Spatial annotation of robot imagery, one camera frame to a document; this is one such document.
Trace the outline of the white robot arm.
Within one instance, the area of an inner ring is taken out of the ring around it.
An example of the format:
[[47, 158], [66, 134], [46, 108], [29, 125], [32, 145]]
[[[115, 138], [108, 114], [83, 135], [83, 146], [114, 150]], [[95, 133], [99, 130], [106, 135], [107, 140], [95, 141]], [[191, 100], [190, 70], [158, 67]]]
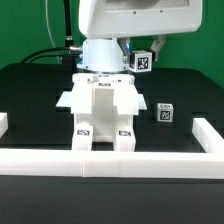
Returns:
[[198, 30], [202, 8], [203, 0], [80, 0], [79, 30], [86, 40], [79, 66], [149, 71], [168, 34]]

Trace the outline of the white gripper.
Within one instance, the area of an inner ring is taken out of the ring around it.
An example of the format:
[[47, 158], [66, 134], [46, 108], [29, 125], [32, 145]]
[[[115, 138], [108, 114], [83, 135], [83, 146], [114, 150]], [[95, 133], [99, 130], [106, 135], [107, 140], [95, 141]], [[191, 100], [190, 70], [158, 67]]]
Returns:
[[202, 0], [80, 0], [79, 29], [89, 39], [119, 38], [125, 64], [131, 55], [125, 37], [158, 35], [150, 47], [157, 61], [164, 34], [196, 31], [202, 9]]

